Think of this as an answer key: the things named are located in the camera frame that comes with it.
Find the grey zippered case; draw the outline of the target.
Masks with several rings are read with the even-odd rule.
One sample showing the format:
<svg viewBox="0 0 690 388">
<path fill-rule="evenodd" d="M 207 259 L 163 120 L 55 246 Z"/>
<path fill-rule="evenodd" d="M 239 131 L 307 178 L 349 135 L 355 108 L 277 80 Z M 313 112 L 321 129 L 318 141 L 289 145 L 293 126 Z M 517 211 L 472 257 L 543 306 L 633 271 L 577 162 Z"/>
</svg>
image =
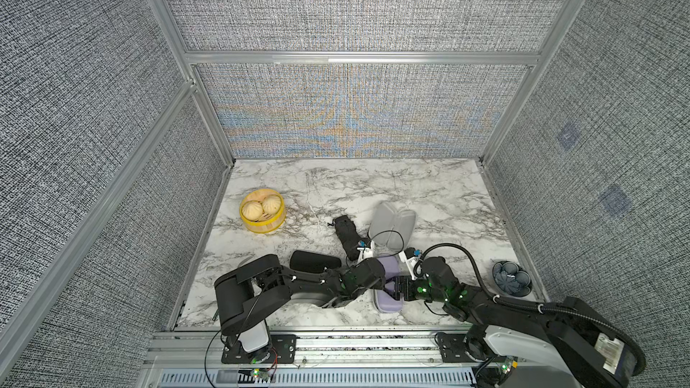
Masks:
<svg viewBox="0 0 690 388">
<path fill-rule="evenodd" d="M 339 269 L 342 262 L 339 258 L 312 251 L 294 251 L 289 260 L 289 267 L 293 271 L 320 274 L 327 269 Z"/>
</svg>

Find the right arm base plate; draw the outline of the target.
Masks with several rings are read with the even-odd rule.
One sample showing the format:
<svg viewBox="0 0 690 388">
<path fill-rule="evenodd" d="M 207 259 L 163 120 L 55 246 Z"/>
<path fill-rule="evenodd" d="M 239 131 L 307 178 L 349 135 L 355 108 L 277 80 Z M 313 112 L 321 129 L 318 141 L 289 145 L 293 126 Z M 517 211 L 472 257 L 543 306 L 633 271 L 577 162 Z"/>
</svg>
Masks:
<svg viewBox="0 0 690 388">
<path fill-rule="evenodd" d="M 434 341 L 438 346 L 443 363 L 477 363 L 477 360 L 473 359 L 465 348 L 464 334 L 437 332 Z"/>
</svg>

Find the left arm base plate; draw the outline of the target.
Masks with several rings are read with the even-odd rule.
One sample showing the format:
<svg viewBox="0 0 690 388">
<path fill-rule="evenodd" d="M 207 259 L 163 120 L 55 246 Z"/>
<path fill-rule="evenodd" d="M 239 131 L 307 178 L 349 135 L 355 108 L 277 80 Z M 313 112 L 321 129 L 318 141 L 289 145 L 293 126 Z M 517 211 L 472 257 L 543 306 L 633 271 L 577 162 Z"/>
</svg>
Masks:
<svg viewBox="0 0 690 388">
<path fill-rule="evenodd" d="M 224 348 L 221 363 L 224 365 L 257 365 L 293 364 L 296 355 L 296 340 L 292 334 L 271 334 L 268 343 L 260 348 L 251 346 L 252 351 L 244 348 L 245 343 L 238 339 L 231 348 Z"/>
</svg>

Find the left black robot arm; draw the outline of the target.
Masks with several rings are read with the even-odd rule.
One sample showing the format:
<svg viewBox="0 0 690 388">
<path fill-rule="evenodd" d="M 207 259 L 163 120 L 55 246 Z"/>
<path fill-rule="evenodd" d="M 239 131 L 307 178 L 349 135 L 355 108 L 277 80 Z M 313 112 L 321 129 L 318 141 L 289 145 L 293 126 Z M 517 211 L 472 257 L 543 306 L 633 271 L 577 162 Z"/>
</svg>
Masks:
<svg viewBox="0 0 690 388">
<path fill-rule="evenodd" d="M 339 308 L 385 283 L 386 271 L 376 259 L 309 273 L 281 265 L 275 254 L 264 255 L 215 281 L 220 334 L 229 350 L 263 351 L 271 345 L 266 319 L 283 305 Z"/>
</svg>

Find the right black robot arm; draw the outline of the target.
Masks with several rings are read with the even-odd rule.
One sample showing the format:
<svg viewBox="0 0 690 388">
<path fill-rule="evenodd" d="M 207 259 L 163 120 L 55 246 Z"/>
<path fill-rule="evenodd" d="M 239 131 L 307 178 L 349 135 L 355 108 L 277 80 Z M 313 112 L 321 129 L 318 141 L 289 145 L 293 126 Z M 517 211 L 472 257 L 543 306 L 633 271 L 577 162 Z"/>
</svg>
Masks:
<svg viewBox="0 0 690 388">
<path fill-rule="evenodd" d="M 536 303 L 493 294 L 483 284 L 460 282 L 441 257 L 390 281 L 393 297 L 440 303 L 445 314 L 470 323 L 460 350 L 475 362 L 520 357 L 568 373 L 585 387 L 627 387 L 646 369 L 641 347 L 578 298 Z"/>
</svg>

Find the black umbrella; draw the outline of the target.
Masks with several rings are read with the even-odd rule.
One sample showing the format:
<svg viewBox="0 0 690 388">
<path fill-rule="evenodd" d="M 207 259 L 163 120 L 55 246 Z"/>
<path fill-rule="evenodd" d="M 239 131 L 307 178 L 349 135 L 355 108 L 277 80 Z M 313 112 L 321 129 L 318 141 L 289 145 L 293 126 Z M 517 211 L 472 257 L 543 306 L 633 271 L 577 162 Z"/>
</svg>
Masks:
<svg viewBox="0 0 690 388">
<path fill-rule="evenodd" d="M 357 226 L 347 215 L 336 217 L 331 226 L 334 227 L 348 260 L 355 262 L 361 250 L 368 247 L 370 240 L 358 233 Z"/>
</svg>

